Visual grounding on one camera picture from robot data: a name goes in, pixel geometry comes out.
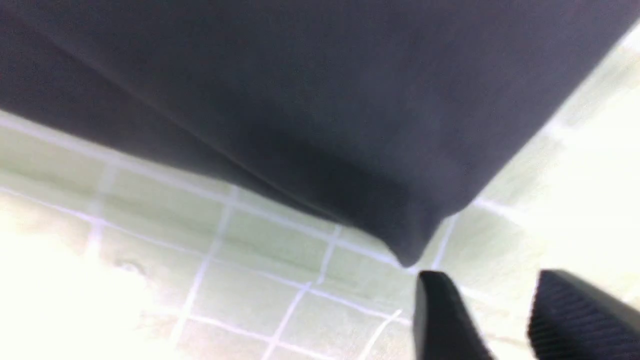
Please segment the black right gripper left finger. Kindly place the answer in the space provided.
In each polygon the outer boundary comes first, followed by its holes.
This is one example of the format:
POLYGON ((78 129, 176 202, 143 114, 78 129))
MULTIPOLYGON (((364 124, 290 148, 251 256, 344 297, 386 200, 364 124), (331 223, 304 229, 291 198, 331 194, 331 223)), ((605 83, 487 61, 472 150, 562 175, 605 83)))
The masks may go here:
POLYGON ((491 360, 454 282, 441 271, 421 271, 413 313, 417 360, 491 360))

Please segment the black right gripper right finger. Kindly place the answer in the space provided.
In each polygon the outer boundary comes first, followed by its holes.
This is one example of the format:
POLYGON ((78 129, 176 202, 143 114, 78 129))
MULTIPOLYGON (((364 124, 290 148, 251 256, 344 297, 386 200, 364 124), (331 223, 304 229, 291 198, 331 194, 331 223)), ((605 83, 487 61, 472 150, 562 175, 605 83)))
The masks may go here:
POLYGON ((538 360, 637 360, 638 310, 560 269, 538 277, 526 333, 538 360))

